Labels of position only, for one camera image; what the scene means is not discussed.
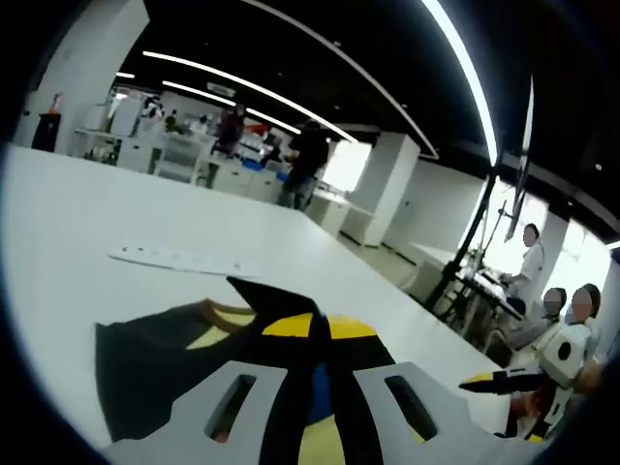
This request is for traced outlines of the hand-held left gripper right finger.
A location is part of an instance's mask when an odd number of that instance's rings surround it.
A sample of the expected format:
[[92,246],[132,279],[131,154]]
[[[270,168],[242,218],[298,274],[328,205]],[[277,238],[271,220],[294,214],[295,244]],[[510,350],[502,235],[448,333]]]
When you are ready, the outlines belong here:
[[326,320],[326,367],[345,459],[353,464],[526,464],[528,446],[472,419],[465,398],[411,362],[397,363],[376,331]]

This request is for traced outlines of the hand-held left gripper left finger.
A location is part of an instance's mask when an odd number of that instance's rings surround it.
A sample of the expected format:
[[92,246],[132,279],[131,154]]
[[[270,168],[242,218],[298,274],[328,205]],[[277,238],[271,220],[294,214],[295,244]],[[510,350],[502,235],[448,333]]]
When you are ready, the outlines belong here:
[[177,390],[163,419],[103,449],[111,464],[296,464],[312,418],[314,374],[326,319],[305,313],[266,327],[248,325],[211,348],[188,352],[189,386]]

